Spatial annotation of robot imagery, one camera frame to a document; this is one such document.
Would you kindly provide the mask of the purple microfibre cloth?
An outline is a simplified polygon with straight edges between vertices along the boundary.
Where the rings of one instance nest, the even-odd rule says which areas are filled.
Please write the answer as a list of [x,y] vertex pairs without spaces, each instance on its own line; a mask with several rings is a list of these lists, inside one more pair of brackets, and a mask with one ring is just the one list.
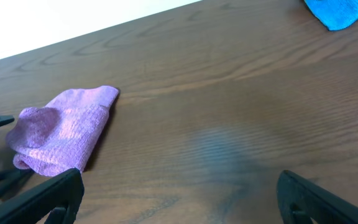
[[21,111],[6,143],[18,169],[53,177],[68,169],[84,171],[119,96],[112,86],[69,89],[42,108]]

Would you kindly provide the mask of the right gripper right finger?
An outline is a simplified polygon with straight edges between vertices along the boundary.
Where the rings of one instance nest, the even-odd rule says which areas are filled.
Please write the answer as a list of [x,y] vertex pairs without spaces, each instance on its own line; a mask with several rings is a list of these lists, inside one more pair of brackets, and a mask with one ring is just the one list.
[[284,224],[358,224],[358,207],[285,170],[277,182],[277,202]]

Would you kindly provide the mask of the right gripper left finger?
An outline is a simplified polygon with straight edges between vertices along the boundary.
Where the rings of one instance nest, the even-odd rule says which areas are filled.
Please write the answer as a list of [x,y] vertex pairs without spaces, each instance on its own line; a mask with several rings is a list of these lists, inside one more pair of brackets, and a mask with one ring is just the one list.
[[81,172],[68,169],[34,188],[0,204],[0,223],[71,224],[85,192]]

